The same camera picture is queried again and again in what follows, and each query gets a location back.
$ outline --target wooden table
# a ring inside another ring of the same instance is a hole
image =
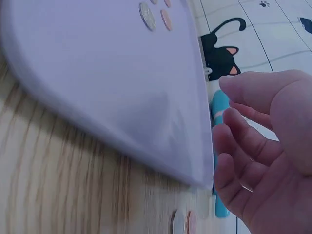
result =
[[[0,53],[1,234],[168,234],[177,208],[196,212],[198,234],[236,233],[234,219],[213,216],[210,196],[50,113]]]

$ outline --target black cat illustration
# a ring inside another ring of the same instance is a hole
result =
[[[216,32],[225,24],[238,21],[239,30],[246,28],[246,22],[242,18],[232,18],[220,24],[210,34],[201,36],[201,42],[206,60],[206,66],[210,70],[209,80],[217,80],[221,76],[240,74],[240,69],[235,64],[234,55],[237,54],[238,48],[235,46],[215,47],[218,38]]]
[[[299,21],[302,24],[302,27],[309,33],[312,34],[312,21],[303,17],[298,17]]]

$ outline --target copper coin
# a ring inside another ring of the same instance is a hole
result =
[[[170,0],[164,0],[165,1],[165,4],[168,6],[168,7],[171,7],[171,2]]]
[[[169,18],[168,12],[165,9],[162,9],[160,11],[161,17],[162,17],[162,21],[164,22],[166,28],[168,29],[168,31],[172,30],[172,25],[171,25],[171,20]]]
[[[184,234],[185,224],[182,211],[176,210],[171,223],[171,234]]]
[[[187,233],[188,234],[196,233],[196,215],[194,211],[189,211],[187,215]]]

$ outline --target finger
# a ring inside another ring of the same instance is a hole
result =
[[[283,152],[278,141],[268,140],[250,126],[238,110],[229,108],[223,113],[223,121],[235,141],[254,161],[270,166]]]
[[[245,106],[243,104],[235,103],[231,100],[230,100],[230,106],[237,109],[241,113],[241,115],[243,115],[244,117],[273,131],[271,121],[270,121],[270,115],[258,112],[254,108]]]
[[[261,113],[269,114],[271,103],[277,94],[285,87],[302,81],[303,77],[305,76],[299,71],[277,73],[245,72],[234,78],[221,77],[219,84],[220,88],[233,102],[250,106]]]
[[[235,141],[230,128],[219,124],[213,128],[214,148],[219,154],[230,154],[234,160],[234,169],[240,182],[250,190],[254,190],[266,173],[268,167],[252,161]]]
[[[300,71],[244,73],[222,78],[229,98],[270,114],[274,132],[294,166],[312,175],[312,77]]]
[[[229,154],[220,154],[218,157],[214,186],[224,205],[242,219],[252,192],[244,189],[239,183],[235,175],[233,159]]]

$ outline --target coin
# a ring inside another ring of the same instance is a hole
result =
[[[164,0],[165,4],[168,6],[168,7],[171,7],[171,2],[170,0]]]
[[[165,9],[162,9],[160,11],[161,17],[162,17],[162,21],[164,22],[166,28],[168,29],[168,31],[172,30],[172,25],[171,25],[171,20],[169,18],[168,12]]]
[[[194,211],[189,211],[187,215],[187,234],[196,233],[196,215]]]
[[[140,15],[146,27],[148,27],[149,30],[154,31],[156,29],[156,22],[151,9],[144,2],[141,2],[138,8],[140,10]]]
[[[176,210],[171,223],[171,234],[184,234],[184,215],[180,210]]]

